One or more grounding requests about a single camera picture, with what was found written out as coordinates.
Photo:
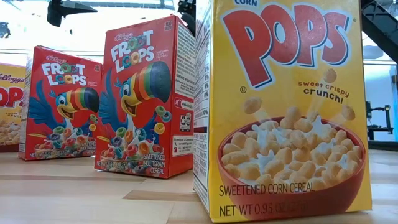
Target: wooden surface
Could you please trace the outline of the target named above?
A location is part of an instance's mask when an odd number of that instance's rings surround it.
[[[96,171],[92,157],[0,154],[0,223],[210,223],[192,173],[169,180]],[[371,151],[373,211],[267,223],[398,223],[398,152]]]

